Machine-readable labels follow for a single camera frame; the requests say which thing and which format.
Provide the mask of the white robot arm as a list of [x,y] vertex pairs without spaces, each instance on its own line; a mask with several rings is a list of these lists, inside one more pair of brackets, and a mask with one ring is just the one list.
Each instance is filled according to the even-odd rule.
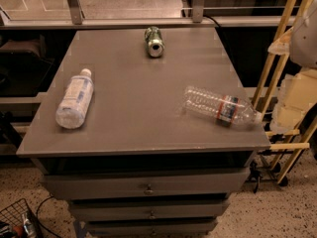
[[277,134],[292,130],[317,103],[317,0],[314,0],[294,26],[268,48],[273,55],[289,55],[301,66],[296,75],[287,74],[281,82],[269,129]]

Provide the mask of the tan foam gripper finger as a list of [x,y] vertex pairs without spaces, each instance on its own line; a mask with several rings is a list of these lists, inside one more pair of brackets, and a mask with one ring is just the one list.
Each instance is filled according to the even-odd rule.
[[276,134],[292,130],[317,103],[317,69],[303,68],[281,82],[269,129]]

